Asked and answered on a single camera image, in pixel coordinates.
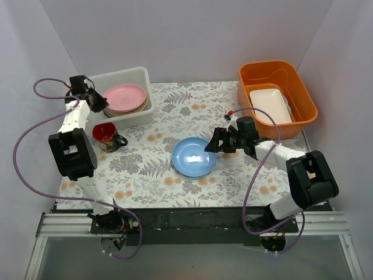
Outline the pink round plate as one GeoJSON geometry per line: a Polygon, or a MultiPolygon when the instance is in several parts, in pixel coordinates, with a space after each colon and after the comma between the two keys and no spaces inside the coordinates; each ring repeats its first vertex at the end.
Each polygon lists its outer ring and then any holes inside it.
{"type": "Polygon", "coordinates": [[[103,97],[107,99],[110,110],[127,112],[140,107],[145,102],[147,93],[138,85],[123,84],[108,89],[103,97]]]}

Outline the light blue round plate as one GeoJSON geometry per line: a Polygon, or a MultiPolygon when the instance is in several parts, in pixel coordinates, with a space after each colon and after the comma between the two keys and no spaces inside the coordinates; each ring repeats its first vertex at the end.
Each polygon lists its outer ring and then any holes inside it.
{"type": "Polygon", "coordinates": [[[175,169],[187,177],[202,177],[216,165],[215,153],[205,152],[208,141],[198,137],[188,137],[177,143],[171,153],[175,169]]]}

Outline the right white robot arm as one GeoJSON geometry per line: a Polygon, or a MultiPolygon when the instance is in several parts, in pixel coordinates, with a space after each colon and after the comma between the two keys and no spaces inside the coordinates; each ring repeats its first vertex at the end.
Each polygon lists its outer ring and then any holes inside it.
{"type": "Polygon", "coordinates": [[[240,117],[228,128],[215,128],[205,147],[211,153],[244,153],[261,163],[270,163],[287,173],[289,194],[267,205],[263,215],[245,227],[276,232],[291,216],[338,196],[339,188],[322,152],[302,152],[259,136],[251,117],[240,117]]]}

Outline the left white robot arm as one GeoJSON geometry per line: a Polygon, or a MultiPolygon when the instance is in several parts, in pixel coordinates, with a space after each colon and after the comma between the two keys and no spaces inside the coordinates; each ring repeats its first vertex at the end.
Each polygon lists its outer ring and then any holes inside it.
{"type": "Polygon", "coordinates": [[[115,209],[115,200],[98,184],[94,172],[98,167],[96,153],[85,133],[88,116],[99,113],[107,106],[92,80],[84,75],[69,79],[65,96],[66,116],[61,128],[48,138],[60,174],[70,179],[83,191],[91,203],[90,218],[98,227],[111,233],[124,229],[124,219],[115,209]]]}

